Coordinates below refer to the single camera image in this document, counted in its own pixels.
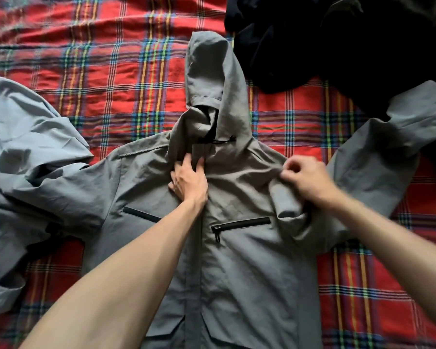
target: gray fabric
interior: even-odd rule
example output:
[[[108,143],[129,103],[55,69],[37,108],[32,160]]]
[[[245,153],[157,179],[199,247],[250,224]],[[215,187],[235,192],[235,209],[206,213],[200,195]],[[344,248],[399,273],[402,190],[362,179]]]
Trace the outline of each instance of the gray fabric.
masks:
[[[70,175],[92,159],[88,145],[41,96],[0,77],[0,175],[28,182]],[[9,200],[0,191],[0,313],[8,311],[24,280],[12,270],[25,247],[45,240],[49,213]]]
[[[186,98],[171,131],[39,184],[0,174],[0,192],[83,228],[87,272],[153,225],[125,207],[164,217],[179,204],[167,187],[174,162],[204,156],[209,201],[143,348],[321,348],[316,255],[348,233],[278,179],[285,157],[252,137],[244,76],[220,35],[192,34]],[[436,84],[397,96],[388,114],[389,122],[369,120],[328,165],[340,187],[384,215],[404,194],[420,147],[436,139]],[[210,228],[260,217],[270,224],[223,231],[220,243]]]

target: hand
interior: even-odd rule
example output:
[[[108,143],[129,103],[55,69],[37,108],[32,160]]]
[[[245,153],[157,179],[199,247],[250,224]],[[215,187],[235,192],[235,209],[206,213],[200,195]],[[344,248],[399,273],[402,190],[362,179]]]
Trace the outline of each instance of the hand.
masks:
[[[204,170],[205,159],[200,158],[195,171],[192,169],[192,155],[186,153],[184,161],[177,161],[171,172],[171,182],[168,184],[182,201],[191,200],[200,210],[208,200],[208,182]]]
[[[284,163],[281,179],[294,184],[304,199],[320,208],[330,209],[343,196],[325,164],[315,157],[293,155]]]

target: red plaid blanket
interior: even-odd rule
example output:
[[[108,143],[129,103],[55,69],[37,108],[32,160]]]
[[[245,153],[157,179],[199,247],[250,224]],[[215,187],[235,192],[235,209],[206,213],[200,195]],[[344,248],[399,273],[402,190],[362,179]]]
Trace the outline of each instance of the red plaid blanket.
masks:
[[[225,9],[226,0],[0,0],[0,76],[69,117],[95,162],[171,129],[186,108],[191,32],[225,35]],[[251,83],[248,91],[255,137],[286,156],[327,162],[365,121],[318,78],[285,93],[265,95]],[[436,174],[424,159],[393,218],[436,242]],[[78,279],[82,252],[68,239],[27,264],[22,297],[0,315],[1,349],[19,346]],[[436,327],[358,241],[319,258],[319,293],[327,348],[436,348]]]

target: person's left hand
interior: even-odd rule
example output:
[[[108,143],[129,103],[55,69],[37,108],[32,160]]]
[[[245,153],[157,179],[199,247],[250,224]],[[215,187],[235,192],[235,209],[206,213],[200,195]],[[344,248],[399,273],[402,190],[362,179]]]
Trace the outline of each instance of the person's left hand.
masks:
[[[204,170],[205,159],[198,160],[196,171],[192,169],[192,155],[186,153],[184,161],[177,161],[171,172],[168,187],[183,201],[192,200],[203,208],[208,200],[208,182]]]

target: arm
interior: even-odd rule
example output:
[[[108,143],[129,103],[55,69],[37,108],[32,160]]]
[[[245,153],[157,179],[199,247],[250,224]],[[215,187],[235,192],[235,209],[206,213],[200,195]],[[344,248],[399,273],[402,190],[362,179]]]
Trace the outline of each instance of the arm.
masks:
[[[203,159],[175,164],[183,202],[76,282],[37,323],[22,349],[139,348],[176,269],[187,234],[207,201]]]
[[[376,213],[339,190],[325,164],[293,156],[281,178],[331,212],[360,239],[436,323],[436,245]]]

